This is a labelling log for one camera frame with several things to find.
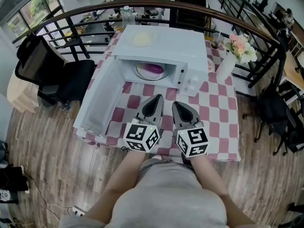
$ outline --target microwave door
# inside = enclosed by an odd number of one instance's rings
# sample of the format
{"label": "microwave door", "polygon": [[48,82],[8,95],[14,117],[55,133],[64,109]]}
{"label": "microwave door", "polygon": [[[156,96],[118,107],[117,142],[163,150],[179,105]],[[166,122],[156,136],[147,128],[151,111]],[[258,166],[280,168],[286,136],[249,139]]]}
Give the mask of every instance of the microwave door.
{"label": "microwave door", "polygon": [[100,68],[74,123],[94,135],[103,136],[119,101],[125,78],[118,59],[109,57]]}

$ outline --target railing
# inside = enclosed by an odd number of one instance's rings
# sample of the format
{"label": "railing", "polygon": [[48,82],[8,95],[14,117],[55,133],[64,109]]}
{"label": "railing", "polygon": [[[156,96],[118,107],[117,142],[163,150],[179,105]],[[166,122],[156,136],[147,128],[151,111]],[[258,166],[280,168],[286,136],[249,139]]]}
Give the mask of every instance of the railing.
{"label": "railing", "polygon": [[[221,9],[224,9],[227,14],[246,22],[251,26],[256,27],[258,30],[265,32],[273,39],[278,40],[278,36],[275,33],[273,27],[267,22],[265,17],[247,0],[219,0],[219,2],[221,4]],[[277,61],[279,54],[274,54],[274,46],[269,44],[263,38],[257,38],[250,31],[237,26],[233,26],[232,30],[236,31],[238,35],[246,33],[251,36],[252,45],[257,51],[259,62],[255,63],[256,66],[254,66],[253,63],[249,63],[252,69],[252,73],[248,74],[247,78],[251,78],[256,72],[259,72],[258,76],[255,77],[259,80]]]}
{"label": "railing", "polygon": [[[122,19],[102,19],[102,20],[94,20],[90,22],[84,22],[84,23],[77,23],[74,24],[71,20],[72,16],[88,13],[91,11],[97,11],[97,10],[105,10],[105,9],[113,9],[113,8],[121,8],[125,5],[129,5],[130,7],[149,7],[149,8],[165,8],[170,9],[170,20],[162,20],[162,19],[138,19],[136,18],[136,22],[153,22],[153,23],[162,23],[162,24],[169,24],[169,27],[173,28],[187,28],[192,29],[195,31],[200,31],[204,33],[215,33],[219,32],[207,27],[199,27],[194,26],[192,24],[186,24],[186,23],[180,23],[178,22],[178,12],[179,10],[190,10],[194,12],[202,13],[205,17],[209,18],[215,18],[222,21],[225,21],[237,28],[240,28],[243,31],[246,31],[256,38],[259,38],[266,43],[270,45],[270,49],[268,51],[263,51],[258,48],[256,48],[261,54],[262,57],[259,59],[259,61],[255,62],[254,65],[251,65],[249,68],[242,66],[242,65],[236,65],[241,70],[244,70],[246,73],[248,73],[247,77],[244,77],[242,75],[233,74],[233,76],[241,78],[246,80],[249,85],[248,87],[254,86],[260,78],[268,71],[268,69],[277,61],[279,54],[284,53],[282,50],[282,46],[279,43],[278,40],[273,38],[271,35],[257,29],[254,26],[251,26],[244,21],[241,21],[237,18],[234,18],[228,14],[218,12],[216,10],[208,9],[205,7],[197,6],[194,4],[184,3],[184,2],[178,2],[178,1],[168,1],[168,0],[117,0],[117,1],[111,1],[111,2],[105,2],[99,5],[94,6],[87,6],[78,8],[75,10],[71,10],[69,12],[60,14],[54,18],[51,18],[47,21],[44,21],[43,23],[37,25],[36,27],[32,28],[31,30],[25,32],[23,35],[18,37],[13,41],[13,43],[17,43],[27,35],[31,33],[37,34],[42,28],[44,28],[46,25],[50,23],[54,23],[56,21],[65,19],[67,21],[68,26],[61,27],[60,29],[56,29],[53,31],[49,31],[43,36],[48,35],[50,33],[53,33],[55,31],[62,31],[65,29],[70,29],[72,34],[68,36],[62,36],[60,38],[54,38],[52,41],[57,40],[66,40],[66,44],[63,46],[57,46],[56,49],[60,48],[70,48],[70,52],[63,52],[62,54],[72,54],[75,58],[75,60],[78,60],[78,54],[84,54],[86,58],[90,58],[90,54],[102,54],[104,50],[91,50],[87,51],[86,47],[87,45],[91,46],[105,46],[108,43],[107,42],[94,42],[94,43],[84,43],[82,41],[82,37],[84,36],[92,36],[92,35],[103,35],[103,34],[113,34],[113,32],[97,32],[97,33],[89,33],[89,34],[79,34],[77,31],[77,27],[85,26],[85,25],[93,25],[93,24],[102,24],[106,22],[121,22]],[[222,33],[222,35],[226,38],[229,38],[229,35]],[[76,51],[75,46],[79,46],[81,48],[81,51]]]}

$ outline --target gray shirt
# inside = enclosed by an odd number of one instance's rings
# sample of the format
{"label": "gray shirt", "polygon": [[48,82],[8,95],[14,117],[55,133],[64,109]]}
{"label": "gray shirt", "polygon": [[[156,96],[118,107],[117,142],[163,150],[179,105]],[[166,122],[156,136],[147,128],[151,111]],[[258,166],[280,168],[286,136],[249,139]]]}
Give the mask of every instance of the gray shirt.
{"label": "gray shirt", "polygon": [[116,202],[111,222],[64,217],[60,228],[227,228],[224,203],[202,189],[194,172],[177,163],[147,166],[135,188]]}

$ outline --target flower vase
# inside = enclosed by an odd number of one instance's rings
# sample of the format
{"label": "flower vase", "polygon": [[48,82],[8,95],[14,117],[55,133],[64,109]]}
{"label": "flower vase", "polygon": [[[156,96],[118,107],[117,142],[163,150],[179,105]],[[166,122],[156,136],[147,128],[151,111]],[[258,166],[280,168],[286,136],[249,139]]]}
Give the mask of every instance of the flower vase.
{"label": "flower vase", "polygon": [[216,75],[217,79],[219,81],[225,81],[228,76],[230,76],[234,66],[237,63],[237,57],[233,55],[231,52],[228,52],[227,56],[224,58],[224,60],[219,65]]}

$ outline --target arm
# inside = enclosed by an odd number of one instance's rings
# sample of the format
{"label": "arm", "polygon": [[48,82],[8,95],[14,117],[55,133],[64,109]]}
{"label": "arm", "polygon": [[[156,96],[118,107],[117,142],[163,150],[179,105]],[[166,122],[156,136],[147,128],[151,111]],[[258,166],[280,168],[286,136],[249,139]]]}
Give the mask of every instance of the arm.
{"label": "arm", "polygon": [[116,201],[125,192],[134,188],[145,157],[144,152],[129,152],[111,176],[100,199],[84,216],[108,224]]}
{"label": "arm", "polygon": [[255,224],[232,201],[222,178],[205,155],[192,157],[190,158],[190,161],[202,188],[218,194],[222,199],[226,207],[227,225],[230,228]]}

